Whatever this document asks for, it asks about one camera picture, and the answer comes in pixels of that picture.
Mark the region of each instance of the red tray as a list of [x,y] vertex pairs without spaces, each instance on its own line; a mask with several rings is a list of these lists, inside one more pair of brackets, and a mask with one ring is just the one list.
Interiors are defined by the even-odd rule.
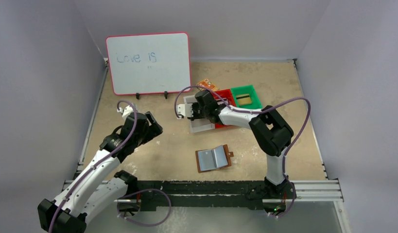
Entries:
[[[230,89],[219,90],[219,91],[216,91],[216,93],[219,94],[220,97],[222,97],[223,99],[226,99],[227,102],[228,102],[230,105],[236,107],[236,103],[235,103],[235,100],[234,100],[234,98],[233,98],[233,95],[232,95],[232,92],[230,91]],[[212,93],[212,95],[213,95],[213,97],[214,97],[216,100],[219,99],[219,98],[216,97],[216,95],[214,95],[213,93]],[[226,126],[228,126],[228,125],[215,124],[215,128],[216,128],[216,129],[223,128],[223,127],[226,127]]]

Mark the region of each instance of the wooden table surface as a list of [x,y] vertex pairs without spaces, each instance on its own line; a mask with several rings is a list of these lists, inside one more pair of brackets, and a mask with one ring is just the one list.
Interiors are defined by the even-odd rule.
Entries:
[[[220,89],[252,84],[263,106],[276,105],[302,95],[292,63],[193,62],[191,76],[192,83],[208,78]],[[197,89],[192,89],[182,94],[178,103],[183,103],[183,96],[194,95],[196,92]],[[85,166],[99,149],[104,137],[124,123],[116,112],[117,101],[129,100],[137,105],[138,111],[152,112],[163,127],[163,134],[137,148],[106,180],[122,169],[132,173],[139,180],[263,180],[267,169],[266,155],[259,148],[250,130],[230,126],[190,133],[188,120],[178,120],[174,115],[175,96],[176,94],[169,94],[167,100],[163,95],[142,95],[139,100],[135,96],[116,96],[109,74],[90,134]],[[306,115],[305,103],[301,100],[295,101],[279,108],[278,111],[297,134]],[[227,144],[229,150],[234,152],[233,165],[216,171],[198,173],[195,151],[223,144]],[[291,180],[325,179],[310,122],[288,154],[287,172]]]

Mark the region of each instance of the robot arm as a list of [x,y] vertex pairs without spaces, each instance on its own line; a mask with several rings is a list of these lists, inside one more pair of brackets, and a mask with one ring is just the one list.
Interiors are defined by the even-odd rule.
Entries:
[[[124,125],[117,127],[112,134],[104,138],[100,150],[96,152],[89,165],[74,182],[56,196],[53,201],[44,199],[39,204],[40,225],[45,231],[49,231],[50,222],[62,201],[65,201],[65,203],[55,221],[53,233],[82,233],[86,229],[86,225],[107,205],[126,194],[130,194],[130,190],[134,192],[137,179],[125,171],[117,172],[115,177],[103,186],[103,189],[98,189],[98,186],[110,172],[134,152],[135,148],[159,136],[163,129],[150,112],[136,113],[136,128],[129,140],[121,145],[131,132],[135,113],[130,106],[127,106],[120,113],[125,120]],[[121,148],[116,153],[100,163],[119,146]],[[76,188],[69,199],[66,200],[67,193],[74,186]]]
[[282,169],[283,156],[294,133],[277,110],[259,114],[271,106],[252,110],[253,113],[248,109],[227,107],[219,104],[207,90],[198,92],[194,97],[197,102],[178,105],[180,115],[190,120],[206,118],[212,123],[251,129],[260,148],[266,153],[268,185],[281,186],[286,182]]

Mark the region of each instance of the whiteboard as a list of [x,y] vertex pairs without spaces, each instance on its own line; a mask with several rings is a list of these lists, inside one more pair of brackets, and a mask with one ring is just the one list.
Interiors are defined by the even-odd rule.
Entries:
[[187,33],[109,36],[106,48],[116,95],[174,93],[191,85]]

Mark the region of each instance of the cable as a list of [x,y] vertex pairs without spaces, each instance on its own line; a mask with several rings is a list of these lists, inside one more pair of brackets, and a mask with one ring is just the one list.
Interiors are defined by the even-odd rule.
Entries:
[[300,135],[302,134],[303,130],[304,130],[305,127],[306,127],[306,124],[308,123],[309,116],[311,115],[311,103],[309,102],[309,100],[308,100],[307,98],[305,98],[305,97],[295,97],[295,98],[292,98],[292,99],[290,99],[290,100],[284,101],[284,102],[282,102],[282,103],[280,103],[280,104],[278,104],[278,105],[275,105],[275,106],[273,106],[273,107],[271,107],[271,108],[265,109],[265,110],[263,110],[263,111],[239,110],[239,109],[236,109],[236,108],[232,108],[232,106],[230,106],[219,94],[217,94],[216,92],[210,90],[209,88],[204,87],[204,86],[191,85],[191,86],[188,86],[188,87],[183,88],[183,89],[177,94],[176,99],[174,100],[174,113],[176,114],[176,117],[177,117],[177,118],[180,118],[180,116],[181,116],[181,115],[179,115],[179,114],[177,113],[177,109],[176,109],[177,99],[178,99],[179,96],[183,93],[183,91],[185,91],[185,90],[187,90],[187,89],[189,89],[189,88],[192,88],[192,87],[202,88],[202,89],[205,89],[205,90],[211,92],[211,93],[214,94],[216,97],[218,97],[218,98],[226,105],[227,108],[229,108],[229,109],[232,110],[233,112],[237,112],[237,113],[264,114],[264,113],[268,113],[268,112],[270,112],[270,111],[273,111],[273,110],[277,109],[278,107],[281,107],[281,106],[283,106],[283,105],[285,105],[285,104],[288,104],[288,103],[290,103],[290,102],[293,102],[293,101],[295,101],[295,100],[304,100],[304,101],[306,102],[306,104],[308,105],[308,112],[307,112],[307,114],[306,114],[305,121],[303,122],[303,125],[302,125],[302,127],[300,128],[300,130],[299,130],[299,132],[297,133],[297,135],[294,137],[293,142],[288,146],[287,150],[286,150],[285,153],[283,154],[283,160],[282,160],[283,177],[284,177],[284,178],[286,179],[286,181],[292,186],[292,189],[293,189],[293,197],[292,197],[292,202],[290,203],[289,207],[286,208],[286,210],[285,210],[282,214],[280,214],[280,215],[278,215],[278,216],[275,216],[275,217],[283,217],[284,215],[286,215],[286,214],[290,211],[290,209],[293,207],[294,200],[296,199],[296,189],[295,189],[295,187],[294,187],[294,184],[293,184],[292,182],[290,182],[289,176],[286,174],[286,168],[285,168],[286,156],[287,156],[289,150],[290,150],[290,149],[293,147],[293,145],[295,144],[295,142],[299,139]]
[[122,127],[123,127],[122,125],[116,127],[116,128],[113,130],[113,133],[117,133],[117,131],[119,131],[119,129],[121,129]]
[[260,199],[262,199],[262,198],[264,197],[264,195],[267,194],[267,191],[266,191],[266,192],[263,192],[262,194],[260,194],[257,198],[251,198],[251,197],[249,197],[250,193],[252,193],[252,190],[251,190],[251,189],[250,189],[249,191],[246,192],[246,194],[245,194],[244,197],[246,197],[246,199],[248,199],[248,200],[260,200]]
[[169,203],[169,211],[167,212],[167,215],[164,217],[163,220],[161,220],[160,222],[157,222],[157,223],[153,223],[153,224],[137,222],[137,221],[135,221],[135,220],[129,219],[129,218],[127,218],[127,217],[121,215],[121,214],[120,214],[120,210],[119,210],[119,204],[117,204],[117,213],[119,213],[119,215],[118,215],[117,217],[121,217],[121,218],[123,218],[124,220],[127,220],[127,221],[129,221],[129,222],[135,223],[135,224],[140,225],[140,226],[143,226],[143,227],[154,227],[154,226],[160,225],[160,224],[162,224],[164,221],[166,221],[167,218],[170,216],[170,212],[171,212],[171,209],[172,209],[172,203],[170,202],[169,196],[167,196],[167,194],[164,193],[163,191],[161,191],[160,189],[155,189],[155,188],[144,189],[144,190],[141,190],[141,191],[138,191],[138,192],[135,192],[135,193],[132,193],[132,194],[123,196],[123,197],[121,197],[121,199],[123,199],[123,198],[129,198],[129,197],[131,197],[131,196],[133,196],[133,195],[136,195],[136,194],[139,194],[139,193],[144,193],[144,192],[147,192],[147,191],[159,192],[159,193],[163,194],[164,197],[167,199],[167,202]]
[[[137,122],[137,111],[136,108],[133,106],[132,103],[126,101],[126,100],[119,100],[119,102],[117,102],[117,109],[119,109],[119,104],[120,103],[127,103],[134,112],[134,123],[133,123],[133,127],[132,130],[130,131],[129,135],[126,137],[126,139],[118,146],[116,147],[112,152],[110,152],[108,155],[106,155],[105,157],[103,157],[101,160],[99,160],[98,162],[96,162],[93,166],[97,169],[97,166],[100,165],[101,163],[103,163],[106,159],[108,159],[109,157],[111,157],[113,154],[115,154],[118,150],[121,149],[121,147],[127,143],[127,141],[130,139],[130,137],[133,135],[135,129],[136,129],[136,122]],[[91,172],[93,171],[93,169],[88,169],[82,176],[80,176],[77,180],[77,182],[71,187],[71,189],[69,190],[69,192],[66,194],[66,196],[63,198],[63,200],[60,202],[60,204],[58,205],[52,221],[50,222],[50,226],[49,226],[49,233],[52,233],[53,228],[54,228],[54,223],[55,220],[57,218],[58,213],[60,212],[61,208],[63,208],[63,205],[66,203],[66,200],[69,199],[69,197],[72,195],[73,191],[77,188],[77,186],[84,180],[84,178],[87,177],[87,175],[89,175]]]

